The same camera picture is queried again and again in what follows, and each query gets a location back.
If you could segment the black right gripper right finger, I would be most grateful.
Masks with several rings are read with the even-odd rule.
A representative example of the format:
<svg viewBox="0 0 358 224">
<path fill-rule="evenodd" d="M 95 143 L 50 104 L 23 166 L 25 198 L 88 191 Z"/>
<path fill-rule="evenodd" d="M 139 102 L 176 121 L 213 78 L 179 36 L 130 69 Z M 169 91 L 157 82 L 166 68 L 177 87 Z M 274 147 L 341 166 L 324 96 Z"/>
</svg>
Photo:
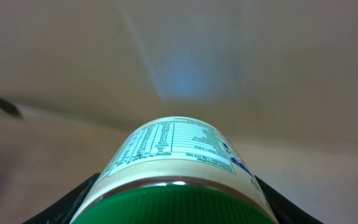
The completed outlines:
<svg viewBox="0 0 358 224">
<path fill-rule="evenodd" d="M 279 224 L 323 224 L 255 176 Z"/>
</svg>

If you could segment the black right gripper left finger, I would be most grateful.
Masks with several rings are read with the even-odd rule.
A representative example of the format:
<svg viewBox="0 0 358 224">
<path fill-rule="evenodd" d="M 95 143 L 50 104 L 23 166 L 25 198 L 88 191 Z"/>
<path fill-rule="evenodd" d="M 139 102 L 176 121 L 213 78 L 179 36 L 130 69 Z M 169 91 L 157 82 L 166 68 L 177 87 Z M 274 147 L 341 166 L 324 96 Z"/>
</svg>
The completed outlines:
<svg viewBox="0 0 358 224">
<path fill-rule="evenodd" d="M 95 173 L 54 204 L 23 224 L 69 224 L 100 173 Z"/>
</svg>

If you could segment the green lid jar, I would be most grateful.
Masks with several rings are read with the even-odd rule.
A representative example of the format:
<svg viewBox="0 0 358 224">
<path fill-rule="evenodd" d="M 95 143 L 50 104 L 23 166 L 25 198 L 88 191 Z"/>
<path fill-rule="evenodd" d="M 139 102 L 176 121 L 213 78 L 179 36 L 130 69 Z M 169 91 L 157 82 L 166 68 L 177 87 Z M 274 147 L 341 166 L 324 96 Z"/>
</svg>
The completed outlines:
<svg viewBox="0 0 358 224">
<path fill-rule="evenodd" d="M 212 125 L 171 116 L 123 142 L 72 223 L 276 223 L 255 175 Z"/>
</svg>

